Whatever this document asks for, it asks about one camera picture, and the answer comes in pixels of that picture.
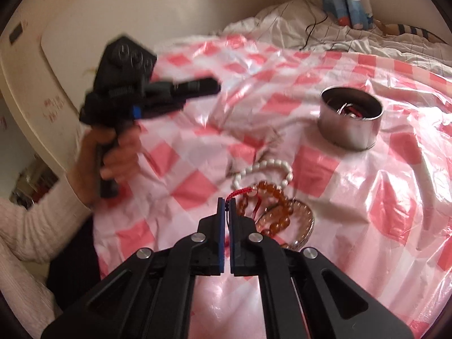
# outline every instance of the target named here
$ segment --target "white bead bracelet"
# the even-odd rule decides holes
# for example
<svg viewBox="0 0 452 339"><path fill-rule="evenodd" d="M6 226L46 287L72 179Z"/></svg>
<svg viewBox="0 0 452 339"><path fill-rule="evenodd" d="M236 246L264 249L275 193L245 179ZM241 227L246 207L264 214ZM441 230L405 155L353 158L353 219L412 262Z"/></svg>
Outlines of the white bead bracelet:
<svg viewBox="0 0 452 339"><path fill-rule="evenodd" d="M234 181L232 182L232 188L234 190L240 189L240 181L243 177L253 172L263 170L267 167L282 168L287 173L286 178L281 182L281 185L279 185L281 189L287 187L287 185L293 180L293 169L288 162L279 159L267 159L258 163L254 163L252 166L246 167L240 173L237 173L234 177Z"/></svg>

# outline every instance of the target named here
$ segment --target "black handle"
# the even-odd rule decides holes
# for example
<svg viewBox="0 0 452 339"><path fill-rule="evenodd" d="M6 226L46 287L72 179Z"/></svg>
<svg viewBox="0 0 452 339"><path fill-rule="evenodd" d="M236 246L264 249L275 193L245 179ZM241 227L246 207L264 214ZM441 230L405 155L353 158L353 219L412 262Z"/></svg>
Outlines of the black handle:
<svg viewBox="0 0 452 339"><path fill-rule="evenodd" d="M98 169L100 170L103 167L103 157L113 148L118 145L118 136L124 132L125 130L133 127L133 121L124 121L115 126L116 130L116 138L107 145L98 145L97 147L97 163L99 165ZM99 195L102 199L112 199L119 194L119 185L114 180L104 180L101 178L99 174Z"/></svg>

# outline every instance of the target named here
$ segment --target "white sweater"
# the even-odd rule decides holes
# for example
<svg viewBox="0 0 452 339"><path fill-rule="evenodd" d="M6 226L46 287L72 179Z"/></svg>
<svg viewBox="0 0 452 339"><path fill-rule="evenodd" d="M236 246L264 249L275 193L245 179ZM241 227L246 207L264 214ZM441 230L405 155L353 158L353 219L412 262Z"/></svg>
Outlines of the white sweater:
<svg viewBox="0 0 452 339"><path fill-rule="evenodd" d="M35 339L55 319L56 303L20 261L50 262L90 214L65 177L28 211L0 199L0 290Z"/></svg>

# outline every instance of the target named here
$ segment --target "checkered tablecloth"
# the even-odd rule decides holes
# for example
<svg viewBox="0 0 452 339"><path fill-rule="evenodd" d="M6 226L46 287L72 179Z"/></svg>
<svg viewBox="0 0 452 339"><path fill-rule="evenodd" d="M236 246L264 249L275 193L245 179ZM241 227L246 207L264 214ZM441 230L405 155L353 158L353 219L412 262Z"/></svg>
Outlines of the checkered tablecloth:
<svg viewBox="0 0 452 339"><path fill-rule="evenodd" d="M143 246L166 249L195 232L230 193L233 172L278 158L293 165L288 195L315 214L308 245L419 338L452 287L452 82L389 58L282 50L242 36L176 47L160 55L152 80L206 75L221 80L218 97L141 122L142 174L95 213L102 274ZM384 104L372 149L348 152L320 135L319 95L333 85ZM280 177L257 173L244 184ZM257 278L198 278L190 337L265 338Z"/></svg>

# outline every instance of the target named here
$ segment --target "metal bolt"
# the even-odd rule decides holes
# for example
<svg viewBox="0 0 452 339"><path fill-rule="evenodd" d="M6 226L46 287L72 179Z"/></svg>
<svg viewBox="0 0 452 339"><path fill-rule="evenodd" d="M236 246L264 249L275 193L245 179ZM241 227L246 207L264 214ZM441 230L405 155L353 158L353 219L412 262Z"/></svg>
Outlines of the metal bolt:
<svg viewBox="0 0 452 339"><path fill-rule="evenodd" d="M204 233L196 232L192 234L193 242L204 242L206 240L206 235Z"/></svg>
<svg viewBox="0 0 452 339"><path fill-rule="evenodd" d="M152 250L147 247L143 247L136 252L136 257L140 259L150 258L152 255Z"/></svg>
<svg viewBox="0 0 452 339"><path fill-rule="evenodd" d="M307 258L316 258L319 255L319 253L317 252L316 249L308 247L303 250L303 255Z"/></svg>
<svg viewBox="0 0 452 339"><path fill-rule="evenodd" d="M251 242L262 242L262 240L264 239L263 235L261 235L260 233L254 232L251 233L248 236L248 240L250 240Z"/></svg>

